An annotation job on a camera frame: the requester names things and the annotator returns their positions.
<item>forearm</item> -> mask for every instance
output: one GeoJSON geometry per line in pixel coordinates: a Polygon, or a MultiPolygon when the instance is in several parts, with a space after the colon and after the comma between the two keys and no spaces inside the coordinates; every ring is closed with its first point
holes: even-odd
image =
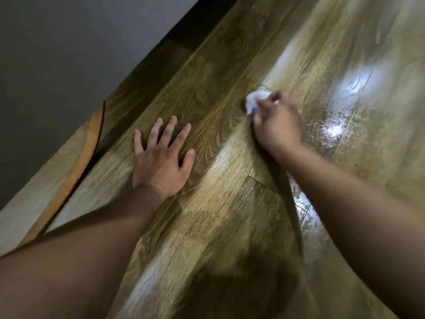
{"type": "Polygon", "coordinates": [[[398,315],[423,313],[425,226],[418,214],[307,148],[284,159],[359,277],[398,315]]]}
{"type": "Polygon", "coordinates": [[[106,315],[162,202],[153,187],[132,190],[0,259],[0,316],[106,315]]]}

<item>orange strip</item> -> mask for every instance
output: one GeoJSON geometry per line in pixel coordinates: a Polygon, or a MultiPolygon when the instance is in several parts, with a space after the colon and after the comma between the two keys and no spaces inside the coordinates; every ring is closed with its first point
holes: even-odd
{"type": "Polygon", "coordinates": [[[46,206],[46,208],[44,208],[40,217],[36,220],[34,225],[32,225],[23,240],[19,243],[19,246],[24,245],[42,235],[70,197],[84,170],[87,168],[94,151],[96,150],[96,146],[100,138],[100,131],[102,130],[103,116],[104,104],[102,105],[102,108],[97,110],[91,116],[87,134],[85,136],[84,147],[73,170],[62,183],[50,203],[46,206]]]}

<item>gray wall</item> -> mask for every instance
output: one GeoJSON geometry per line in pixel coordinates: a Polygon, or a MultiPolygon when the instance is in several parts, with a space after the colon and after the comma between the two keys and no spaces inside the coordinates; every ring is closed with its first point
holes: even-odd
{"type": "Polygon", "coordinates": [[[0,208],[196,1],[2,0],[0,208]]]}

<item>hand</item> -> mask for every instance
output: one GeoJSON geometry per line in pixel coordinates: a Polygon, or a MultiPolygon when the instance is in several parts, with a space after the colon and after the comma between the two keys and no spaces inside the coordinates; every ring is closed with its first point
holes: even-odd
{"type": "Polygon", "coordinates": [[[158,141],[162,118],[157,119],[151,129],[146,150],[141,145],[141,132],[135,130],[133,171],[133,188],[140,185],[156,187],[164,200],[178,193],[187,182],[195,162],[195,150],[190,149],[183,158],[182,166],[178,166],[178,152],[190,132],[191,125],[187,123],[175,138],[170,147],[171,135],[177,124],[177,117],[172,116],[158,141]]]}
{"type": "Polygon", "coordinates": [[[301,116],[295,100],[290,93],[278,91],[256,101],[267,116],[254,113],[255,137],[276,161],[284,163],[285,155],[301,146],[301,116]]]}

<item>white cloth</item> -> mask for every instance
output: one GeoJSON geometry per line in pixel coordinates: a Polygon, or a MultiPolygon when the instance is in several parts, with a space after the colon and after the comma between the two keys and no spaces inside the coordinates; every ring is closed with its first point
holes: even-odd
{"type": "Polygon", "coordinates": [[[265,112],[263,112],[263,110],[258,107],[255,99],[266,99],[271,93],[272,92],[260,90],[248,94],[247,100],[245,102],[247,115],[251,114],[254,109],[258,110],[262,115],[264,115],[265,112]]]}

